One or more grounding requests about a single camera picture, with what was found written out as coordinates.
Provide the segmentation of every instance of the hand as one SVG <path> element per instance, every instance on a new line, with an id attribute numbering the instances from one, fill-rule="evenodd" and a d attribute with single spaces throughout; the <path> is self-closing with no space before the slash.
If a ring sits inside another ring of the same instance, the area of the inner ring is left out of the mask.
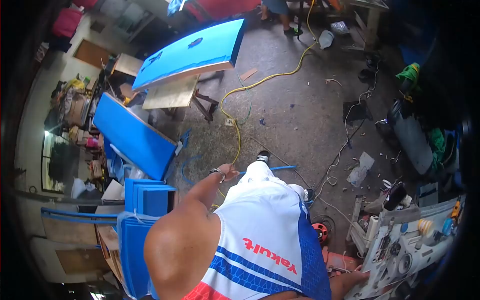
<path id="1" fill-rule="evenodd" d="M 235 167 L 233 166 L 233 164 L 223 164 L 223 165 L 219 166 L 218 169 L 223 174 L 225 174 L 224 181 L 229 181 L 229 180 L 237 177 L 240 174 L 240 172 L 235 170 Z"/>
<path id="2" fill-rule="evenodd" d="M 355 268 L 353 271 L 356 275 L 358 275 L 358 280 L 360 282 L 367 281 L 368 278 L 370 277 L 370 271 L 367 271 L 365 273 L 360 272 L 362 265 L 359 265 L 358 267 Z"/>

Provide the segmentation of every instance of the workshop table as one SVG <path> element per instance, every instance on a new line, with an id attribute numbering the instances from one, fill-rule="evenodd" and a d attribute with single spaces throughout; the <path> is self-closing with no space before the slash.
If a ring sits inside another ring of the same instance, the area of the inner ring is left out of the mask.
<path id="1" fill-rule="evenodd" d="M 188 76 L 168 84 L 150 88 L 142 108 L 145 110 L 159 108 L 168 116 L 173 116 L 177 108 L 188 107 L 193 102 L 205 116 L 205 120 L 213 121 L 212 113 L 218 106 L 218 101 L 198 92 L 197 83 L 199 78 L 200 75 Z M 198 98 L 210 102 L 210 107 L 206 109 Z"/>
<path id="2" fill-rule="evenodd" d="M 352 0 L 350 5 L 368 8 L 366 25 L 357 12 L 355 12 L 355 20 L 365 34 L 365 45 L 363 47 L 342 46 L 342 49 L 372 52 L 377 40 L 377 29 L 378 22 L 380 20 L 380 13 L 389 10 L 389 8 L 385 3 L 383 3 L 382 0 Z"/>

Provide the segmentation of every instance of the red cloth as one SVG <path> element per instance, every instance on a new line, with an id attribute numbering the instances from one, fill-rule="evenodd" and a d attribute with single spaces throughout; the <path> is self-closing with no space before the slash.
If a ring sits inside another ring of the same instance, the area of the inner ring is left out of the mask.
<path id="1" fill-rule="evenodd" d="M 80 7 L 83 6 L 85 9 L 91 9 L 98 0 L 73 0 L 72 2 Z"/>
<path id="2" fill-rule="evenodd" d="M 261 0 L 197 0 L 197 3 L 213 20 L 219 21 L 237 13 L 251 11 L 261 3 Z M 205 18 L 195 9 L 194 5 L 186 1 L 184 6 L 198 21 L 205 21 Z"/>
<path id="3" fill-rule="evenodd" d="M 56 36 L 72 37 L 82 19 L 82 12 L 73 8 L 62 8 L 53 24 L 52 33 Z"/>

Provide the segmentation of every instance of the shoulder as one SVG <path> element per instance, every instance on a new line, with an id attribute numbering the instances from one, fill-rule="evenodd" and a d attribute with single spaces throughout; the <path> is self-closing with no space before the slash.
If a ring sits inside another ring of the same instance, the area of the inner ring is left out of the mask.
<path id="1" fill-rule="evenodd" d="M 176 298 L 170 297 L 171 293 L 188 293 L 215 255 L 219 220 L 216 224 L 215 218 L 196 213 L 194 206 L 179 205 L 161 217 L 145 239 L 144 259 L 157 292 L 162 291 L 159 296 L 170 299 Z"/>

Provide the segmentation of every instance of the yellow cable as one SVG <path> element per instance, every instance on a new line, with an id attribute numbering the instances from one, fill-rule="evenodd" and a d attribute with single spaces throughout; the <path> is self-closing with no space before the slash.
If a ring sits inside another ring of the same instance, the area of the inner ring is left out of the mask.
<path id="1" fill-rule="evenodd" d="M 310 24 L 309 24 L 309 18 L 310 18 L 310 12 L 312 11 L 312 7 L 313 7 L 313 4 L 315 3 L 315 0 L 312 0 L 312 4 L 310 6 L 310 9 L 308 10 L 308 15 L 307 15 L 307 27 L 308 27 L 308 30 L 310 31 L 310 33 L 313 35 L 313 37 L 315 38 L 315 43 L 317 41 L 317 37 L 315 36 L 315 34 L 313 33 L 313 31 L 310 29 Z M 265 77 L 264 79 L 260 80 L 259 82 L 256 82 L 254 84 L 251 84 L 249 86 L 245 86 L 245 87 L 239 87 L 239 88 L 236 88 L 234 90 L 231 90 L 230 92 L 228 92 L 225 96 L 223 96 L 222 98 L 222 101 L 220 102 L 220 109 L 222 110 L 223 114 L 226 115 L 228 118 L 230 119 L 233 119 L 233 125 L 235 125 L 235 128 L 237 129 L 237 136 L 238 136 L 238 140 L 239 140 L 239 147 L 238 147 L 238 150 L 237 150 L 237 155 L 235 156 L 235 159 L 233 160 L 232 164 L 234 164 L 236 161 L 237 161 L 237 158 L 239 157 L 240 155 L 240 148 L 241 148 L 241 136 L 240 136 L 240 129 L 237 125 L 237 120 L 231 116 L 230 114 L 228 114 L 226 111 L 224 111 L 223 109 L 223 101 L 225 100 L 225 98 L 227 98 L 227 96 L 229 96 L 230 94 L 233 94 L 235 92 L 239 92 L 239 91 L 244 91 L 246 89 L 250 89 L 250 88 L 253 88 L 253 87 L 256 87 L 257 85 L 261 84 L 261 83 L 264 83 L 265 81 L 269 80 L 269 79 L 272 79 L 274 77 L 277 77 L 277 76 L 285 76 L 285 75 L 292 75 L 292 74 L 295 74 L 296 72 L 298 72 L 298 70 L 300 70 L 300 67 L 301 67 L 301 63 L 303 61 L 303 57 L 305 56 L 305 53 L 307 53 L 308 50 L 310 50 L 310 48 L 312 48 L 315 43 L 313 43 L 310 47 L 306 48 L 305 51 L 302 53 L 301 57 L 300 57 L 300 61 L 299 61 L 299 64 L 297 65 L 297 67 L 295 68 L 295 70 L 293 70 L 292 72 L 288 72 L 288 73 L 278 73 L 278 74 L 273 74 L 273 75 L 270 75 L 270 76 L 267 76 Z M 220 192 L 220 194 L 225 198 L 225 195 L 220 191 L 220 189 L 218 189 L 218 191 Z"/>

